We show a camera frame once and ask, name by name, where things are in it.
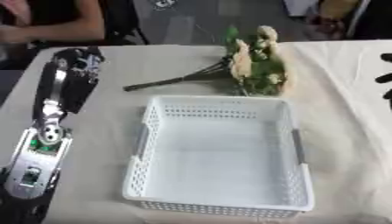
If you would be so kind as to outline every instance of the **dark clothing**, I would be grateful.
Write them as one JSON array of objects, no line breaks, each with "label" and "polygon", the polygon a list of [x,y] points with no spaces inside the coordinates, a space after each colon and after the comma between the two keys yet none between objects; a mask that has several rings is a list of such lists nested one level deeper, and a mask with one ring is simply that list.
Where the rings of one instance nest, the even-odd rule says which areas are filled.
[{"label": "dark clothing", "polygon": [[372,0],[356,27],[355,39],[392,39],[392,1]]},{"label": "dark clothing", "polygon": [[74,0],[28,0],[31,25],[56,25],[74,21],[79,17]]}]

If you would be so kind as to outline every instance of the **person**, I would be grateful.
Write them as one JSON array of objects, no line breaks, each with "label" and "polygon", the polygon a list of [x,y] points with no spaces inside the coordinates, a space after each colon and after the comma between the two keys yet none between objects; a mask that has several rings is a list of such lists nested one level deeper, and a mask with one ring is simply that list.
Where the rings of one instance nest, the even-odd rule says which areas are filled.
[{"label": "person", "polygon": [[311,39],[343,39],[347,29],[346,19],[359,2],[360,0],[319,0],[308,13],[307,22],[316,25]]},{"label": "person", "polygon": [[99,0],[1,0],[0,43],[84,42],[105,38]]},{"label": "person", "polygon": [[103,0],[0,0],[1,70],[25,70],[42,49],[104,45]]}]

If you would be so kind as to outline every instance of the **table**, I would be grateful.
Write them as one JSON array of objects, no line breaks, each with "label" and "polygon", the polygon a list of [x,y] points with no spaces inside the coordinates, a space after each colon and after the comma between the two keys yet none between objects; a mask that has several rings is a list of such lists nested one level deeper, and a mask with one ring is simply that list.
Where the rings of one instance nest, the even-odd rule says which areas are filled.
[{"label": "table", "polygon": [[[291,77],[284,97],[298,114],[317,203],[313,212],[285,223],[364,219],[378,223],[392,218],[392,174],[387,166],[392,165],[390,153],[382,150],[378,135],[369,135],[370,128],[355,111],[359,104],[348,103],[353,97],[347,97],[350,94],[339,87],[344,83],[340,79],[345,79],[347,69],[351,69],[347,65],[358,57],[347,57],[341,48],[348,47],[352,53],[361,51],[364,43],[367,42],[280,45]],[[101,49],[107,62],[102,67],[99,86],[82,111],[63,123],[73,128],[74,141],[63,164],[47,223],[138,223],[139,218],[156,223],[258,222],[254,218],[146,211],[121,197],[123,175],[135,148],[135,127],[150,96],[224,95],[227,90],[217,83],[187,83],[125,93],[122,86],[189,74],[218,61],[224,48],[155,45]],[[55,51],[43,51],[33,61],[0,109],[0,165],[8,163],[23,129],[31,124],[40,72]]]}]

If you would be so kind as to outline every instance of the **basket slot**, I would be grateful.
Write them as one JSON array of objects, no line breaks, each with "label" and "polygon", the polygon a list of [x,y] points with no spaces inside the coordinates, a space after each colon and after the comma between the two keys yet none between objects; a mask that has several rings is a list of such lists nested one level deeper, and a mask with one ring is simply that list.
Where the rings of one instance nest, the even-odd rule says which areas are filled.
[{"label": "basket slot", "polygon": [[294,145],[296,147],[296,151],[297,151],[297,156],[298,156],[298,162],[300,164],[305,164],[305,153],[304,153],[304,147],[302,147],[302,143],[301,143],[301,136],[299,135],[299,130],[298,129],[294,129],[292,132],[292,138],[294,140]]},{"label": "basket slot", "polygon": [[143,161],[145,145],[147,144],[149,134],[150,134],[149,128],[145,123],[142,123],[140,137],[137,139],[137,151],[136,151],[136,156],[138,156],[141,161]]}]

